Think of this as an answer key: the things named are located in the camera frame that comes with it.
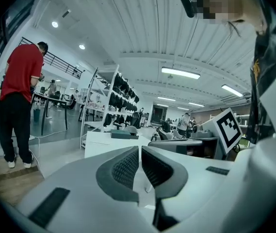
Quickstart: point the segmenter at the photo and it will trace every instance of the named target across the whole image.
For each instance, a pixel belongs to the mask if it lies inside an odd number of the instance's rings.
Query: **red shirt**
[[[43,56],[35,44],[20,45],[8,58],[9,64],[2,85],[0,100],[6,95],[19,92],[31,102],[31,77],[39,78],[43,66]]]

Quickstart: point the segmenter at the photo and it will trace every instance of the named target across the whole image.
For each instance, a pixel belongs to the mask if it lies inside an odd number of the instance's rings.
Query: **door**
[[[154,107],[154,109],[153,109],[153,116],[152,116],[151,122],[155,122],[155,123],[161,124],[162,113],[163,113],[163,109],[162,108]]]

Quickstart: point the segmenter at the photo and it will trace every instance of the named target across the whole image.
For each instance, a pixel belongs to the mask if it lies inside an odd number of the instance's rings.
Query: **trash bin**
[[[40,109],[34,109],[33,110],[33,119],[35,122],[38,122],[40,119]]]

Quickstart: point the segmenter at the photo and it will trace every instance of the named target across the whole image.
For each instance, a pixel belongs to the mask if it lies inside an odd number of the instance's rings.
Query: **wooden step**
[[[0,157],[0,199],[16,205],[34,187],[44,180],[36,163],[25,168],[22,160],[16,158],[15,168],[9,168],[4,158]]]

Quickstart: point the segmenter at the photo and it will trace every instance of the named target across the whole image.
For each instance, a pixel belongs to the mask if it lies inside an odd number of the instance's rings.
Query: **railing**
[[[22,37],[19,45],[24,44],[33,44],[30,40]],[[67,74],[72,75],[73,77],[80,79],[82,71],[78,70],[76,67],[73,67],[69,63],[65,62],[64,60],[58,58],[56,55],[47,52],[47,54],[44,56],[44,62],[51,65],[52,67],[55,67],[61,71],[64,71]]]

